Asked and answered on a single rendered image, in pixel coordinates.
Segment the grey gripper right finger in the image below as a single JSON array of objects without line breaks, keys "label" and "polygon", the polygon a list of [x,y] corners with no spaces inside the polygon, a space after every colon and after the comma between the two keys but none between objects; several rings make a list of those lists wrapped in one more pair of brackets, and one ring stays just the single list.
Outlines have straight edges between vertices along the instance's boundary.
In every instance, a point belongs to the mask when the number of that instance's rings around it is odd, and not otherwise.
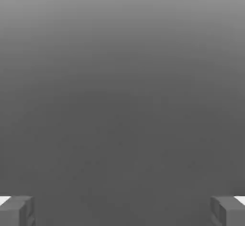
[{"label": "grey gripper right finger", "polygon": [[211,226],[245,226],[245,196],[212,196]]}]

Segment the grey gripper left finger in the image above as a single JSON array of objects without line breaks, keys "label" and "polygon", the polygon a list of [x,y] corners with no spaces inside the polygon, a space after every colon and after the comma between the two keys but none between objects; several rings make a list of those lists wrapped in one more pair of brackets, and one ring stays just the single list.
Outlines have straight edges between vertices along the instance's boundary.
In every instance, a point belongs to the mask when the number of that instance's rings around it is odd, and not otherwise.
[{"label": "grey gripper left finger", "polygon": [[36,226],[33,196],[0,196],[0,226]]}]

